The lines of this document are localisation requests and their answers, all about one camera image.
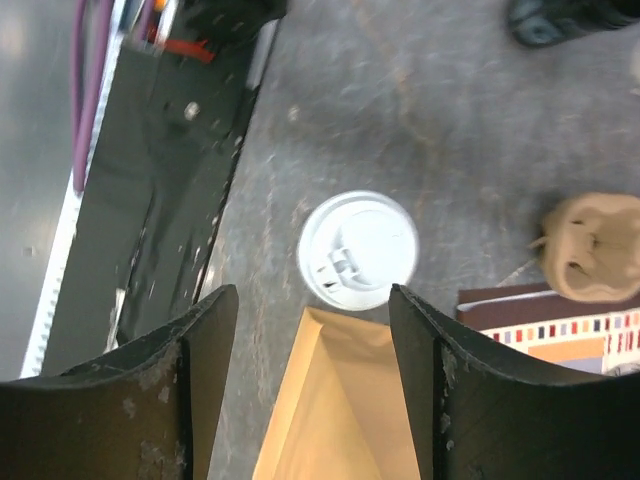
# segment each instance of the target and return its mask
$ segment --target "white round lid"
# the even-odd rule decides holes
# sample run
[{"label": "white round lid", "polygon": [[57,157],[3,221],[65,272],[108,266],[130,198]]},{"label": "white round lid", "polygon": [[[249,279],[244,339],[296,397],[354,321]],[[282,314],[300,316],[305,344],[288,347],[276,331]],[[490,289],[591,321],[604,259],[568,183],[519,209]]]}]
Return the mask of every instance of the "white round lid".
[{"label": "white round lid", "polygon": [[406,284],[418,259],[409,214],[384,195],[353,191],[320,205],[298,243],[298,266],[321,300],[342,310],[385,304],[391,285]]}]

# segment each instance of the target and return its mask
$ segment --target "scratched surface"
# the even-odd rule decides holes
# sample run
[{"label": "scratched surface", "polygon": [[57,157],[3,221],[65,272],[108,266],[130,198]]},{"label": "scratched surface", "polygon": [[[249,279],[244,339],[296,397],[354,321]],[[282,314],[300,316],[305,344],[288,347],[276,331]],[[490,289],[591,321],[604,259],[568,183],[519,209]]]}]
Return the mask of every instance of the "scratched surface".
[{"label": "scratched surface", "polygon": [[74,0],[0,0],[0,381],[29,341],[71,165]]},{"label": "scratched surface", "polygon": [[[538,281],[541,214],[590,190],[640,194],[640,28],[524,51],[502,0],[294,0],[281,26],[207,280],[240,314],[213,479],[249,479],[300,313],[296,242],[337,193],[371,189],[412,215],[411,288]],[[387,322],[386,308],[358,316]]]}]

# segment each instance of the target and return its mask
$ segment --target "purple cable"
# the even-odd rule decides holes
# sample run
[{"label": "purple cable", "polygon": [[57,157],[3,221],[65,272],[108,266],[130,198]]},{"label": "purple cable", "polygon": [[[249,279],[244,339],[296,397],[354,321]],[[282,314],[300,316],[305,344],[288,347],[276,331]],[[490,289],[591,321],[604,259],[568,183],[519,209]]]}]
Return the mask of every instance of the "purple cable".
[{"label": "purple cable", "polygon": [[89,83],[82,98],[80,91],[81,78],[84,74],[82,68],[82,23],[86,10],[86,0],[78,0],[76,9],[76,23],[74,23],[74,35],[71,44],[71,65],[76,66],[71,71],[71,102],[72,102],[72,125],[75,135],[73,138],[73,188],[77,193],[84,190],[84,182],[87,173],[87,157],[91,145],[91,133],[93,131],[93,121],[98,110],[100,100],[100,86],[102,84],[102,73],[107,57],[107,47],[109,45],[109,33],[111,30],[111,13],[113,11],[114,0],[99,0],[100,10],[98,11],[98,31],[96,35],[96,45],[93,55],[93,65],[89,74]]},{"label": "purple cable", "polygon": [[140,20],[138,21],[138,30],[136,30],[135,39],[146,41],[149,34],[149,25],[153,15],[154,0],[142,0],[142,11],[140,12]]}]

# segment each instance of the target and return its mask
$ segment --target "purple wire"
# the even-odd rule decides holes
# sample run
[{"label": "purple wire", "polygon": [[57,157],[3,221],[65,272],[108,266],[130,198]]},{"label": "purple wire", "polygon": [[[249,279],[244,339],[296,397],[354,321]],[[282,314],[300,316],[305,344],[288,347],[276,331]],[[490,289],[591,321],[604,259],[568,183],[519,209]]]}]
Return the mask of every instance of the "purple wire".
[{"label": "purple wire", "polygon": [[[74,102],[80,104],[82,92],[79,90],[81,78],[83,75],[82,58],[78,56],[82,52],[82,28],[76,32],[72,38],[72,66],[76,65],[76,69],[71,71],[71,102],[72,102],[72,125],[74,129],[75,142],[73,142],[73,188],[76,192],[81,193],[84,190],[84,183],[87,173],[87,157],[91,145],[91,133],[93,131],[93,121],[98,110],[98,102],[100,100],[100,86],[102,84],[102,73],[107,57],[107,47],[109,45],[109,33],[111,30],[111,13],[113,11],[114,0],[99,0],[100,9],[98,11],[98,31],[96,34],[96,45],[93,55],[93,65],[89,74],[89,83],[84,94],[84,101],[80,106],[74,105]],[[86,0],[78,0],[76,16],[80,18],[80,25],[84,19],[86,10]]]},{"label": "purple wire", "polygon": [[138,30],[136,31],[135,39],[140,41],[146,41],[149,34],[149,25],[151,24],[151,17],[153,15],[154,0],[142,0],[142,11],[140,12],[140,20],[138,21]]}]

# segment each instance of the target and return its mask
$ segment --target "purple cord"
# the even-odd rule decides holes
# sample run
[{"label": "purple cord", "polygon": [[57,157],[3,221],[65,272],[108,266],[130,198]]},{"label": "purple cord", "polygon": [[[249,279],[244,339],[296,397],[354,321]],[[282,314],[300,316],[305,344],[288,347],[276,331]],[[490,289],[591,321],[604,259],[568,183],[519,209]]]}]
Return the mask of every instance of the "purple cord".
[{"label": "purple cord", "polygon": [[109,33],[111,30],[111,13],[113,11],[114,0],[99,0],[100,10],[98,12],[98,32],[93,55],[93,65],[89,74],[89,84],[81,103],[82,91],[80,85],[84,74],[82,68],[82,23],[86,10],[86,0],[78,0],[76,9],[76,23],[74,23],[72,44],[71,44],[71,102],[72,102],[72,129],[73,135],[73,188],[77,193],[84,190],[85,177],[87,173],[87,157],[91,145],[91,133],[93,131],[93,121],[98,110],[100,100],[100,87],[102,84],[102,73],[107,57],[107,47],[109,45]]},{"label": "purple cord", "polygon": [[154,0],[142,0],[142,11],[140,12],[140,20],[138,21],[138,30],[136,31],[135,39],[140,41],[146,41],[149,34],[149,25],[151,24],[151,17],[153,15]]}]

